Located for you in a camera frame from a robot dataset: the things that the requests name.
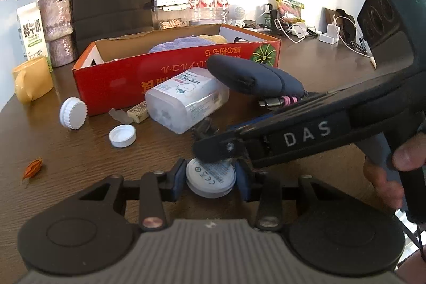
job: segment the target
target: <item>finger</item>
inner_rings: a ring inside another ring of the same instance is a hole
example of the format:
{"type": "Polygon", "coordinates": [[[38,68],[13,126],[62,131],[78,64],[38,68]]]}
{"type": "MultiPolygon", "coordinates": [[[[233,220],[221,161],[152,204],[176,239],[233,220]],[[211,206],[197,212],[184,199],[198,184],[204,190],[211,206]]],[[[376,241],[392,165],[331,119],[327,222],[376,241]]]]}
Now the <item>finger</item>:
{"type": "Polygon", "coordinates": [[[385,185],[376,188],[377,195],[382,199],[402,199],[404,197],[404,188],[399,182],[386,182],[385,185]]]}
{"type": "Polygon", "coordinates": [[[400,146],[393,154],[392,161],[401,171],[423,166],[426,161],[426,134],[419,133],[400,146]]]}
{"type": "Polygon", "coordinates": [[[368,157],[364,163],[364,176],[373,183],[375,187],[386,184],[386,171],[373,164],[368,157]]]}
{"type": "Polygon", "coordinates": [[[392,209],[401,209],[403,205],[402,199],[383,199],[383,202],[392,209]]]}

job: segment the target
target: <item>bottle cap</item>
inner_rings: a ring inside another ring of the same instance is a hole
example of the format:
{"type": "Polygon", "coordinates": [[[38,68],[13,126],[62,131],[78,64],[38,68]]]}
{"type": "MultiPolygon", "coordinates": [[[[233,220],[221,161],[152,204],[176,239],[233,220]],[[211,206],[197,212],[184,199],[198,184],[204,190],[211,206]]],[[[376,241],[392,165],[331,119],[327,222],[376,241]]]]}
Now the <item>bottle cap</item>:
{"type": "Polygon", "coordinates": [[[228,161],[202,163],[192,159],[186,168],[187,184],[197,195],[216,199],[228,194],[235,184],[235,170],[228,161]]]}
{"type": "Polygon", "coordinates": [[[59,110],[59,121],[70,129],[80,128],[87,117],[87,106],[80,99],[71,97],[65,100],[59,110]]]}
{"type": "Polygon", "coordinates": [[[136,140],[136,129],[130,124],[119,125],[109,132],[109,140],[114,147],[130,146],[136,140]]]}

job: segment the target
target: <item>white charging cable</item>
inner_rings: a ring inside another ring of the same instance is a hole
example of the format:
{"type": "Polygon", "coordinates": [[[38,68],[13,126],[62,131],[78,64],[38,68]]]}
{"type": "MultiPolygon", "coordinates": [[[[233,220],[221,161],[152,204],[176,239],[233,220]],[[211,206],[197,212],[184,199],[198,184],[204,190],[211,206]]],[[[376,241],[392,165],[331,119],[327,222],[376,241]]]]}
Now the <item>white charging cable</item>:
{"type": "Polygon", "coordinates": [[[279,30],[281,30],[286,36],[287,36],[287,38],[289,38],[292,42],[294,42],[295,44],[297,44],[297,43],[299,43],[299,42],[301,42],[302,40],[304,40],[307,36],[308,36],[308,34],[307,33],[305,33],[305,36],[303,37],[303,38],[301,38],[299,41],[294,41],[292,38],[290,38],[290,36],[287,34],[288,32],[291,32],[291,29],[293,28],[293,27],[299,27],[301,30],[302,30],[302,33],[303,32],[305,32],[305,29],[302,27],[302,26],[299,26],[298,24],[294,24],[294,25],[292,25],[292,26],[290,26],[286,21],[284,21],[283,19],[275,19],[275,21],[273,22],[274,24],[275,24],[275,27],[277,28],[277,29],[279,29],[279,30]],[[281,25],[281,21],[283,21],[287,26],[288,26],[288,28],[286,29],[286,30],[284,30],[284,28],[282,27],[282,25],[281,25]]]}
{"type": "Polygon", "coordinates": [[[356,27],[355,23],[351,19],[349,19],[349,18],[347,18],[345,16],[336,17],[336,15],[333,15],[333,26],[334,26],[334,28],[336,28],[336,33],[339,35],[340,39],[343,41],[343,43],[346,45],[346,47],[348,49],[350,49],[351,51],[354,51],[355,53],[357,53],[357,54],[359,54],[361,56],[369,58],[370,61],[371,61],[371,63],[373,64],[374,68],[377,69],[377,64],[376,64],[376,61],[374,60],[374,57],[371,57],[371,56],[368,56],[368,55],[363,54],[361,52],[355,51],[354,49],[352,49],[351,47],[349,47],[348,44],[343,40],[342,36],[340,35],[340,31],[337,29],[337,23],[336,23],[336,21],[338,19],[346,19],[346,20],[350,21],[350,23],[352,23],[353,26],[355,27],[355,30],[358,32],[360,38],[362,38],[363,34],[358,30],[358,28],[356,27]]]}

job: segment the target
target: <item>cardboard box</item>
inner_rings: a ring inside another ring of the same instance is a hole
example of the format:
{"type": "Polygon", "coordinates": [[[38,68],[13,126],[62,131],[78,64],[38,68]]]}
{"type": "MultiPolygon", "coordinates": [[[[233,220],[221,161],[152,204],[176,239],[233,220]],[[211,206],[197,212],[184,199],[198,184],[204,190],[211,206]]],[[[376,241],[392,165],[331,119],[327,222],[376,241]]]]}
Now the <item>cardboard box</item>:
{"type": "Polygon", "coordinates": [[[206,68],[213,54],[225,54],[278,66],[279,39],[227,24],[208,24],[154,30],[92,42],[72,71],[88,115],[139,104],[161,82],[192,68],[206,68]],[[222,35],[227,44],[147,53],[152,47],[186,36],[222,35]],[[236,38],[249,42],[235,42],[236,38]]]}

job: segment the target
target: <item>vase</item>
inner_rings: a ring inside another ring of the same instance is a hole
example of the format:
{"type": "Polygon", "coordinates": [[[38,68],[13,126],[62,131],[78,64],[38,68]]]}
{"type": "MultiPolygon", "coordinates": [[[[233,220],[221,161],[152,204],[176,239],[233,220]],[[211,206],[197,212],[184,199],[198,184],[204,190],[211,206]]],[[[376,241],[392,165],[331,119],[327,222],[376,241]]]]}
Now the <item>vase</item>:
{"type": "Polygon", "coordinates": [[[71,63],[78,58],[78,51],[75,46],[74,35],[66,35],[53,40],[49,44],[50,61],[54,68],[71,63]]]}
{"type": "Polygon", "coordinates": [[[38,6],[52,66],[60,67],[76,60],[72,0],[39,0],[38,6]]]}

